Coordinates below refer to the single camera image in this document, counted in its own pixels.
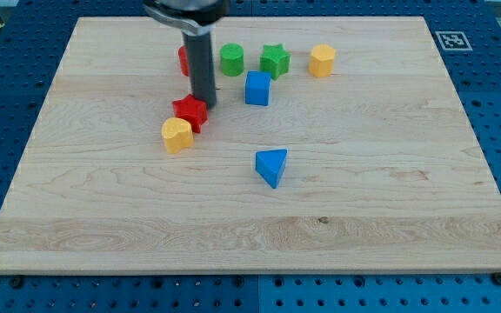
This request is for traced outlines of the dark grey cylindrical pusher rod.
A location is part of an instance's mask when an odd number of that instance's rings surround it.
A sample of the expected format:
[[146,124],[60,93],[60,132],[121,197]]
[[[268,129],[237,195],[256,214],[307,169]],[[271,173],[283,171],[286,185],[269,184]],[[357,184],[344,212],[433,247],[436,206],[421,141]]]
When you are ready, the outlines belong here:
[[210,32],[201,36],[183,33],[183,40],[192,95],[213,108],[217,104],[217,92]]

